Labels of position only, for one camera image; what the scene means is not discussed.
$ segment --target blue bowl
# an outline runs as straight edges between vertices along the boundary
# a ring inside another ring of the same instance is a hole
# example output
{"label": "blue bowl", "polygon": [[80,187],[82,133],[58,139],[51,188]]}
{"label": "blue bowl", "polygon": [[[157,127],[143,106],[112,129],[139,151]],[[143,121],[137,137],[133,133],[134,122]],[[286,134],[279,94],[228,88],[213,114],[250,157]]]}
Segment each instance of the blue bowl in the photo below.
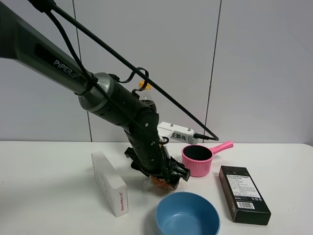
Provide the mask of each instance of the blue bowl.
{"label": "blue bowl", "polygon": [[221,224],[214,206],[190,192],[163,198],[156,209],[156,223],[164,235],[217,235]]}

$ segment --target plastic bottle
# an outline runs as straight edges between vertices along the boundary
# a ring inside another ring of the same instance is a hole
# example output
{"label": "plastic bottle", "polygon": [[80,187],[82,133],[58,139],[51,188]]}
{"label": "plastic bottle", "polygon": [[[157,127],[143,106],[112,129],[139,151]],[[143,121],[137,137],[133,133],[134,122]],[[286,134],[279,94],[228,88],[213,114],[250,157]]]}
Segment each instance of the plastic bottle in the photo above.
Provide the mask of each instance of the plastic bottle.
{"label": "plastic bottle", "polygon": [[[139,82],[139,88],[143,86],[143,83],[144,83],[143,80]],[[148,83],[145,90],[138,92],[138,94],[140,95],[139,100],[145,103],[146,105],[150,106],[155,112],[157,112],[156,104],[151,96],[151,88],[152,86]]]}

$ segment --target black cable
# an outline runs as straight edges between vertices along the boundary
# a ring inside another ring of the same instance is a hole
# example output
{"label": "black cable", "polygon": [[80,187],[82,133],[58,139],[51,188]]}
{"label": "black cable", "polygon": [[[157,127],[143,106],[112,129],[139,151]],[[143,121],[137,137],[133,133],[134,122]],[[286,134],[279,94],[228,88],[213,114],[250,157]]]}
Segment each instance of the black cable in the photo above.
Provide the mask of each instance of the black cable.
{"label": "black cable", "polygon": [[129,120],[131,120],[135,125],[139,126],[139,128],[141,128],[145,134],[147,134],[147,136],[149,136],[148,132],[139,125],[138,122],[136,122],[131,116],[129,116],[122,108],[120,108],[110,97],[109,95],[102,89],[102,87],[96,82],[96,80],[92,79],[92,77],[88,74],[87,70],[84,68],[82,62],[80,61],[80,59],[78,58],[64,28],[62,27],[62,25],[60,24],[60,22],[58,21],[57,18],[55,18],[55,16],[51,13],[51,12],[46,12],[47,16],[52,20],[52,22],[56,25],[56,27],[58,28],[58,30],[61,33],[61,36],[63,37],[69,52],[71,53],[71,55],[74,57],[74,60],[76,61],[76,63],[78,64],[79,68],[81,69],[82,73],[84,74],[84,76],[88,79],[88,81],[90,83],[93,84],[93,86],[95,88],[97,88],[101,94],[109,101],[111,102],[115,107],[117,107],[124,115],[127,116],[127,118],[129,118]]}
{"label": "black cable", "polygon": [[73,17],[71,17],[69,14],[67,14],[65,11],[63,11],[61,8],[59,8],[57,5],[53,5],[51,7],[56,13],[58,13],[60,16],[62,16],[64,19],[66,19],[68,22],[70,22],[72,25],[77,27],[79,30],[81,30],[83,33],[85,33],[91,39],[93,39],[96,43],[98,43],[101,47],[103,47],[105,50],[107,50],[110,54],[112,54],[115,58],[117,58],[125,66],[127,66],[132,71],[137,73],[144,80],[147,80],[148,83],[151,84],[157,91],[159,91],[162,95],[164,95],[167,99],[169,99],[172,103],[174,103],[177,107],[179,107],[184,113],[186,113],[200,127],[202,127],[206,132],[208,132],[211,136],[213,136],[213,137],[209,137],[210,140],[215,140],[215,141],[219,140],[219,138],[212,131],[210,131],[204,124],[202,124],[202,122],[200,122],[192,113],[190,113],[186,108],[184,108],[181,104],[179,104],[174,98],[172,98],[168,93],[166,93],[166,91],[164,91],[161,87],[159,87],[150,78],[145,76],[140,70],[138,70],[134,65],[132,65],[130,62],[128,62],[124,57],[122,57],[120,54],[118,54],[113,48],[111,48],[109,45],[104,43],[100,38],[98,38],[96,35],[94,35],[90,30],[85,28],[82,24],[80,24],[78,21],[76,21]]}

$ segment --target white label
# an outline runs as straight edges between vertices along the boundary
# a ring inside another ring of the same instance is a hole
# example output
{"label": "white label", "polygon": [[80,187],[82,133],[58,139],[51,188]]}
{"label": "white label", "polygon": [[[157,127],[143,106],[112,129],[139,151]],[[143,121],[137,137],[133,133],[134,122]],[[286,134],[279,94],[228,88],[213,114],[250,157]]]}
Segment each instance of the white label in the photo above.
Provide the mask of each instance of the white label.
{"label": "white label", "polygon": [[237,202],[237,205],[239,208],[244,208],[244,209],[255,209],[253,203],[251,202]]}
{"label": "white label", "polygon": [[227,178],[234,196],[261,198],[250,177],[227,175]]}

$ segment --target black box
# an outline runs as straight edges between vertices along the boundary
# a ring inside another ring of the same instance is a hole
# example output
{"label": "black box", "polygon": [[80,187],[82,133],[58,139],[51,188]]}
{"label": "black box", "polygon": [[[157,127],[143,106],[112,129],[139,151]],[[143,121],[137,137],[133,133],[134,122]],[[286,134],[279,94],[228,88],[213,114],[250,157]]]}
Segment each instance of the black box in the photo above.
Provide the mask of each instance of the black box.
{"label": "black box", "polygon": [[222,165],[220,181],[234,222],[268,224],[271,213],[245,167]]}

